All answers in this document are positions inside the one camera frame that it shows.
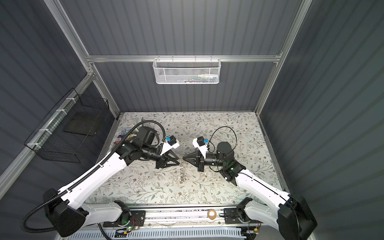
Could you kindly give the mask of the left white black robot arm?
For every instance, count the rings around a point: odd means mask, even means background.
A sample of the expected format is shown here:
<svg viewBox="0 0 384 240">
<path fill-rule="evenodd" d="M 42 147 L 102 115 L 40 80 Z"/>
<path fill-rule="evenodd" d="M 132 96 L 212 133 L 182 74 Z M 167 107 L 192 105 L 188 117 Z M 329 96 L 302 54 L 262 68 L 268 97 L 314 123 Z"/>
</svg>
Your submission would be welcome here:
<svg viewBox="0 0 384 240">
<path fill-rule="evenodd" d="M 158 140 L 156 145 L 153 144 L 154 140 Z M 87 204 L 86 200 L 110 177 L 136 160 L 155 161 L 156 169 L 178 166 L 179 158 L 173 150 L 179 146 L 175 136 L 159 140 L 156 130 L 140 127 L 135 136 L 121 140 L 115 150 L 110 151 L 94 167 L 60 188 L 57 200 L 53 199 L 52 191 L 47 191 L 44 199 L 51 202 L 45 207 L 46 217 L 61 237 L 69 237 L 82 227 L 104 222 L 132 229 L 135 219 L 122 201 Z"/>
</svg>

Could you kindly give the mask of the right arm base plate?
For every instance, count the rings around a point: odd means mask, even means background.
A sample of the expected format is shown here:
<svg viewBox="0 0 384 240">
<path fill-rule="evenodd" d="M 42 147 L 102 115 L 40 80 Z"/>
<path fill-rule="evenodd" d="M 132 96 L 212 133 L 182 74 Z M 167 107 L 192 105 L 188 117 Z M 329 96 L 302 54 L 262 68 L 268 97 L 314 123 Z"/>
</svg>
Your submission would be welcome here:
<svg viewBox="0 0 384 240">
<path fill-rule="evenodd" d="M 238 211 L 237 208 L 224 208 L 223 213 L 220 214 L 220 217 L 225 219 L 226 224 L 260 224 L 260 221 L 251 220 L 246 217 L 245 214 Z"/>
</svg>

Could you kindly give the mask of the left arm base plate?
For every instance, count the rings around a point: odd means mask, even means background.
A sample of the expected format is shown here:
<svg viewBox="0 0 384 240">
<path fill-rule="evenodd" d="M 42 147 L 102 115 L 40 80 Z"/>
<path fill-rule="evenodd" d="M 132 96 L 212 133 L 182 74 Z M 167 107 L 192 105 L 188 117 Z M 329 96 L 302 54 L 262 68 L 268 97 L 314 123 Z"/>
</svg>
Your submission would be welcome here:
<svg viewBox="0 0 384 240">
<path fill-rule="evenodd" d="M 130 210 L 123 212 L 122 215 L 115 222 L 104 222 L 104 228 L 117 228 L 117 227 L 142 227 L 146 219 L 146 211 Z"/>
</svg>

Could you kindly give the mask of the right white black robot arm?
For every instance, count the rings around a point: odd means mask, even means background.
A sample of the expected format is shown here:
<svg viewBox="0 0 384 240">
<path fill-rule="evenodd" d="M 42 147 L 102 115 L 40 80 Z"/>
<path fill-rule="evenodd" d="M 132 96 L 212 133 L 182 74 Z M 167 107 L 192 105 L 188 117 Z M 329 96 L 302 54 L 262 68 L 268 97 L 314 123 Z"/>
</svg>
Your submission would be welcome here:
<svg viewBox="0 0 384 240">
<path fill-rule="evenodd" d="M 194 144 L 196 151 L 183 156 L 185 162 L 203 172 L 206 166 L 219 167 L 219 173 L 229 183 L 242 188 L 265 205 L 246 197 L 237 205 L 240 221 L 260 221 L 280 232 L 285 240 L 306 240 L 318 223 L 306 199 L 300 194 L 289 194 L 258 178 L 235 159 L 228 142 L 220 142 L 215 153 L 206 145 Z"/>
</svg>

